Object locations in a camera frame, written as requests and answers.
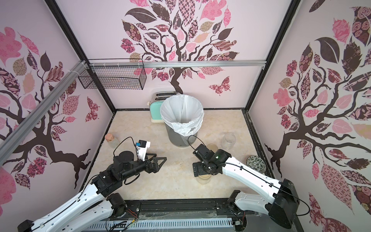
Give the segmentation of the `glass jar tan lid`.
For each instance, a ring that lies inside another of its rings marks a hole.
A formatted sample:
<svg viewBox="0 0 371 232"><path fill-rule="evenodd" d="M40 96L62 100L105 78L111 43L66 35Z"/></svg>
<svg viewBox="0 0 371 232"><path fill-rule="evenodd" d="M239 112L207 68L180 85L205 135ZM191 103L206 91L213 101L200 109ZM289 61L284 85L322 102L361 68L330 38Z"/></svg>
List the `glass jar tan lid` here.
<svg viewBox="0 0 371 232"><path fill-rule="evenodd" d="M196 178L196 180L198 183L205 185L211 181L211 175L200 175Z"/></svg>
<svg viewBox="0 0 371 232"><path fill-rule="evenodd" d="M236 143L236 136L233 133L226 133L222 138L221 146L224 150L231 150Z"/></svg>

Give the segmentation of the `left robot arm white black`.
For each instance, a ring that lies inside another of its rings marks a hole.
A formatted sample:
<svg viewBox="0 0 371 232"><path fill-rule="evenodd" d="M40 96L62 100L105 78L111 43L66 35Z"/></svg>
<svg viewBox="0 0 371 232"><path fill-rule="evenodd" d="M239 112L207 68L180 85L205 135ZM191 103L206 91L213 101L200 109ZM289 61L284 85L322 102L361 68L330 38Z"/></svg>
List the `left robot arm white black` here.
<svg viewBox="0 0 371 232"><path fill-rule="evenodd" d="M90 225L109 218L121 217L127 210L126 202L116 190L126 180L138 178L141 172L157 173L166 157L148 154L134 160L130 151L113 158L113 164L94 176L91 183L58 207L36 221L25 220L17 227L19 232L81 232Z"/></svg>

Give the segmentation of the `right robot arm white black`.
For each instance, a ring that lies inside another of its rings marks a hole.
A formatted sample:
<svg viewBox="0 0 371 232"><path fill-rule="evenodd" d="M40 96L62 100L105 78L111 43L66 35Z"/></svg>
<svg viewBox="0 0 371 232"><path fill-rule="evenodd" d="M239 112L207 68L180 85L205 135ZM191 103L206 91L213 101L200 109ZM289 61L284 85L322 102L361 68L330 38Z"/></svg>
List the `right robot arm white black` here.
<svg viewBox="0 0 371 232"><path fill-rule="evenodd" d="M213 152L204 144L193 150L199 160L193 164L194 176L223 174L248 186L257 195L236 191L231 195L232 204L240 211L265 214L277 225L291 229L302 200L294 184L261 174L238 161L230 153L219 149Z"/></svg>

